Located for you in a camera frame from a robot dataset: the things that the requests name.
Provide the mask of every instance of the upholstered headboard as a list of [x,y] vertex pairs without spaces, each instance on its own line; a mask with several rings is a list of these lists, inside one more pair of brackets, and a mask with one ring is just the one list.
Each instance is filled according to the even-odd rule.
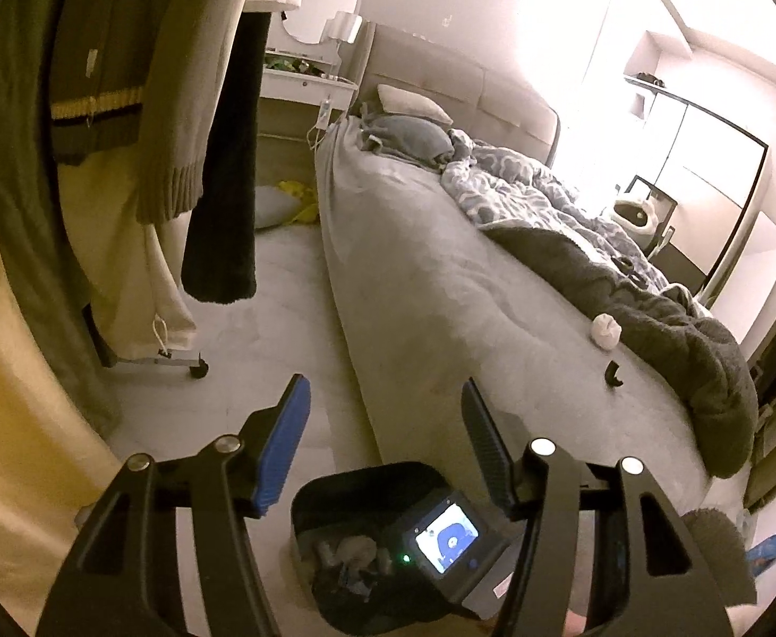
[[352,74],[348,78],[357,76],[361,87],[353,112],[363,101],[378,105],[377,85],[393,85],[432,98],[450,114],[454,126],[473,138],[552,163],[559,115],[529,84],[388,26],[370,24],[362,33],[358,49],[344,55],[344,69]]

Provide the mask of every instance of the yellow plush toy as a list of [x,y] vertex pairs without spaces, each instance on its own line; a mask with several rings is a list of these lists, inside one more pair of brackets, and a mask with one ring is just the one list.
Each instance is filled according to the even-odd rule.
[[320,219],[317,192],[314,189],[304,185],[302,182],[293,182],[292,180],[279,182],[276,186],[295,199],[300,199],[300,203],[302,203],[300,212],[287,221],[285,225],[293,225],[297,222],[302,225],[313,225]]

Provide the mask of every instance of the white cushion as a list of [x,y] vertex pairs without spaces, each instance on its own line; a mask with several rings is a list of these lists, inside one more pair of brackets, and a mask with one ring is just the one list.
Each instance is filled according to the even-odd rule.
[[275,186],[255,187],[255,229],[276,227],[291,220],[302,210],[300,199]]
[[403,91],[402,88],[390,87],[387,84],[379,84],[377,91],[382,109],[388,114],[407,114],[429,119],[443,126],[453,125],[453,118],[431,98],[421,96],[419,93]]

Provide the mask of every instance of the drawer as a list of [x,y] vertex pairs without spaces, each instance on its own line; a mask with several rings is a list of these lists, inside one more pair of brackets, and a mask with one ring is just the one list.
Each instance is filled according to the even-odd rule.
[[305,105],[321,105],[324,100],[331,101],[335,110],[347,110],[352,101],[355,87],[327,83],[314,77],[309,79],[301,75],[265,73],[261,81],[261,97],[301,102]]

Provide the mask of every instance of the curtain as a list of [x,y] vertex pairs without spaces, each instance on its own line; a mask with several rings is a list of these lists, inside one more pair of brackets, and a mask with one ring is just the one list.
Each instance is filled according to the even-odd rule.
[[118,463],[51,373],[0,256],[0,601],[33,634],[76,510]]
[[46,84],[62,1],[1,0],[0,252],[39,350],[107,438],[117,425],[117,398],[83,320],[90,291],[66,237],[49,147]]

